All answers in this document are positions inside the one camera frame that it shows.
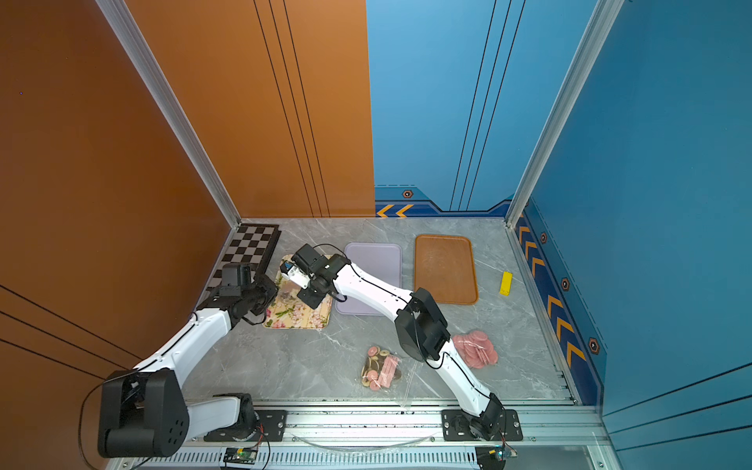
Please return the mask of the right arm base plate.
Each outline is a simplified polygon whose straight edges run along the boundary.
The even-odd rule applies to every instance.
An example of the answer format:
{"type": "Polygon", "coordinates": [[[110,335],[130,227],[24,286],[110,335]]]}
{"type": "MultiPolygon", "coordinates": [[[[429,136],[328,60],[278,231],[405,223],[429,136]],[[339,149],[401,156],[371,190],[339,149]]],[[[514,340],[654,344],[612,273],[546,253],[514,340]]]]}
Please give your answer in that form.
{"type": "Polygon", "coordinates": [[[441,411],[441,418],[446,442],[522,442],[524,440],[521,422],[514,409],[503,409],[494,423],[470,416],[460,409],[444,409],[441,411]]]}

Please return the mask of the ziploc bag of beige cookies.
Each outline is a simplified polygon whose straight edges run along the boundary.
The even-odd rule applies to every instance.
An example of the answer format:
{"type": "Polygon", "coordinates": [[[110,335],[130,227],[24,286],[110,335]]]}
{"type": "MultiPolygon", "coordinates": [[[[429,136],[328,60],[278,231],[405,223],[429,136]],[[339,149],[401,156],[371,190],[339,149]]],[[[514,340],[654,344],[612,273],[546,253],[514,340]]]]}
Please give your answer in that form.
{"type": "Polygon", "coordinates": [[[292,305],[298,301],[300,287],[285,277],[280,270],[276,273],[275,284],[278,289],[275,298],[277,303],[280,303],[281,305],[292,305]]]}

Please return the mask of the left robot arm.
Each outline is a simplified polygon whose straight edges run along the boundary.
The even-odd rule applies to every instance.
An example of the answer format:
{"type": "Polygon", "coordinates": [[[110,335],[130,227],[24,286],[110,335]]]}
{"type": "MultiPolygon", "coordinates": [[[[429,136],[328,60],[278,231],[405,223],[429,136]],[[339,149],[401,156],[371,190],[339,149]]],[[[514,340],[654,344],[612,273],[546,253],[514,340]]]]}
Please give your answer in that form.
{"type": "Polygon", "coordinates": [[[248,264],[229,264],[221,283],[197,305],[183,328],[130,371],[102,385],[97,448],[100,456],[169,457],[197,437],[230,440],[260,436],[260,419],[247,393],[188,403],[183,385],[202,358],[241,321],[265,316],[278,288],[248,264]]]}

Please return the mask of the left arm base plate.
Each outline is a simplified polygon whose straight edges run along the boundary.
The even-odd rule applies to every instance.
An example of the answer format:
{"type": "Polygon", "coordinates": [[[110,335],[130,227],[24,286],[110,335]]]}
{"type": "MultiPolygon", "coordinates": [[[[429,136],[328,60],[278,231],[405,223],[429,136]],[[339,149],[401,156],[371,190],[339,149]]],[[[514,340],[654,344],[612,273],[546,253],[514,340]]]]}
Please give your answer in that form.
{"type": "Polygon", "coordinates": [[[250,420],[209,432],[203,440],[209,443],[279,443],[283,441],[288,412],[284,409],[255,411],[250,420]]]}

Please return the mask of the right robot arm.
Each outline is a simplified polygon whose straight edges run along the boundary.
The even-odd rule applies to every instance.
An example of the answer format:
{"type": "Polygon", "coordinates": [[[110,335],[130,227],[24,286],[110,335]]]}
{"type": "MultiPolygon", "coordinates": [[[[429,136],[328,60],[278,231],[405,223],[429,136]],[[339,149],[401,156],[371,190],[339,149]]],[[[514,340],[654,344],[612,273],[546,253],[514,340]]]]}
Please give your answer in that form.
{"type": "Polygon", "coordinates": [[[393,321],[403,351],[437,372],[454,393],[473,436],[490,441],[503,433],[505,408],[464,362],[448,321],[425,289],[401,289],[361,269],[342,254],[326,256],[305,244],[280,266],[300,287],[298,298],[315,309],[325,297],[355,299],[393,321]]]}

